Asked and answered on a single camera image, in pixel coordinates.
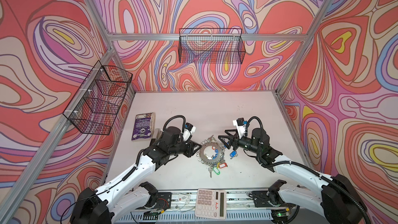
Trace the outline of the round keyring disc with keys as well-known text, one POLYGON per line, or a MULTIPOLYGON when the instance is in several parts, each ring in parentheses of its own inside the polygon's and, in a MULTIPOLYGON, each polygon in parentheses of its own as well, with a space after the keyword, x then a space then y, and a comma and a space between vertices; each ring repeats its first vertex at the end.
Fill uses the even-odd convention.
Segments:
POLYGON ((210 178, 221 174, 221 165, 226 164, 225 145, 213 135, 201 143, 201 148, 196 152, 198 162, 207 166, 210 178))

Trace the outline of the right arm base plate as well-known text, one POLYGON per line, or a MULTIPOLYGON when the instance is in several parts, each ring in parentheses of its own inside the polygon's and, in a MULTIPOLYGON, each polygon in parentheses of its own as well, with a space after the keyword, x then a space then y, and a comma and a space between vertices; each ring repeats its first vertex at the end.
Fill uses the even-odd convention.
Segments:
POLYGON ((295 204, 291 203, 272 203, 267 193, 267 190, 252 191, 248 194, 248 197, 253 200, 255 207, 296 207, 295 204))

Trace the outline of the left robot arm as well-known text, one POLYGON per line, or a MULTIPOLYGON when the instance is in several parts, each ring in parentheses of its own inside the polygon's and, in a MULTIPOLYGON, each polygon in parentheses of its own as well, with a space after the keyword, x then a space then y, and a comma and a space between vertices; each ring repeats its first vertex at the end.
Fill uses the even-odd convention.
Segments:
POLYGON ((71 212, 71 224, 114 224, 128 212, 157 203, 157 189, 144 179, 179 155, 193 156, 201 145, 192 141, 196 127, 185 116, 166 121, 160 136, 138 152, 136 162, 110 180, 92 190, 86 188, 65 213, 71 212))

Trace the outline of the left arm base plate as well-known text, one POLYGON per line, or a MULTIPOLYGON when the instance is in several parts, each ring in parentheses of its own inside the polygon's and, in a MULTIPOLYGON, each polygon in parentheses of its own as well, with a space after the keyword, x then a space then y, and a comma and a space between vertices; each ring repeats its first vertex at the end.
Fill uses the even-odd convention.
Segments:
POLYGON ((170 208, 172 200, 171 192, 159 192, 157 194, 151 195, 148 202, 138 209, 158 209, 166 210, 170 208))

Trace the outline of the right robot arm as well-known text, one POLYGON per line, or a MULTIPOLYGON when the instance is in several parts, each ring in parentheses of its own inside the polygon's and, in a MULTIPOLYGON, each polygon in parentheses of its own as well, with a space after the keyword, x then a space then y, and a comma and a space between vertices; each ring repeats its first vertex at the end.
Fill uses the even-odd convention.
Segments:
POLYGON ((226 148, 252 152, 261 167, 298 183, 292 186, 277 180, 268 188, 269 204, 294 204, 323 216, 331 224, 371 223, 368 208, 347 177, 315 171, 272 148, 257 116, 249 120, 238 118, 233 125, 234 129, 225 130, 218 137, 226 148))

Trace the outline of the white pink calculator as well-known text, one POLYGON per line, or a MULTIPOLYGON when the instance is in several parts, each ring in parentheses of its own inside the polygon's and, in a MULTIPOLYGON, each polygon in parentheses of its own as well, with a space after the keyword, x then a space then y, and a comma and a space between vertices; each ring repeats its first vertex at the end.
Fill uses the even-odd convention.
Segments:
POLYGON ((194 214, 198 218, 225 220, 227 217, 227 192, 200 188, 194 214))

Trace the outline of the black stapler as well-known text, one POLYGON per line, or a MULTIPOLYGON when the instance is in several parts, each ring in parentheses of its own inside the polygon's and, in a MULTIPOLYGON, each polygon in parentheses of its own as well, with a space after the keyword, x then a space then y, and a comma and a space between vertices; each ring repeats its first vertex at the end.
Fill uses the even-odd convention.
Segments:
POLYGON ((162 130, 159 129, 159 128, 156 128, 156 129, 154 130, 152 139, 151 139, 151 141, 150 141, 150 145, 153 145, 156 141, 158 141, 159 138, 161 137, 161 134, 162 134, 162 130))

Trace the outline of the small white label card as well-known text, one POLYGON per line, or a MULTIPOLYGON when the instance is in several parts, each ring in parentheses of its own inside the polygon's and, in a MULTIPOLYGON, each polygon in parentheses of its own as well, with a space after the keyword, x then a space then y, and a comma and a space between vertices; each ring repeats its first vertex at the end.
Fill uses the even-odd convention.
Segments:
POLYGON ((181 203, 188 204, 190 202, 191 196, 187 194, 179 194, 177 199, 181 203))

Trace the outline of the blue tag key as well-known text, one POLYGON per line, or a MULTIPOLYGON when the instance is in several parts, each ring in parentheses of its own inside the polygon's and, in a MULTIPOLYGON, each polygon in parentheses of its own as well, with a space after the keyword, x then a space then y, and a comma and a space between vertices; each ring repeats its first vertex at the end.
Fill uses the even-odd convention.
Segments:
POLYGON ((235 151, 235 150, 230 153, 230 159, 233 159, 237 156, 238 156, 238 154, 237 154, 237 151, 235 151))

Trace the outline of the purple book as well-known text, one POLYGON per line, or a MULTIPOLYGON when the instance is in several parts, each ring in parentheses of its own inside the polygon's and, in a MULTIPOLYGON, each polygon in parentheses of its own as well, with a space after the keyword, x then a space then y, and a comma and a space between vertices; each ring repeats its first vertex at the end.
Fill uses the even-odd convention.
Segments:
POLYGON ((154 131, 155 113, 138 114, 135 117, 132 141, 149 139, 154 131))

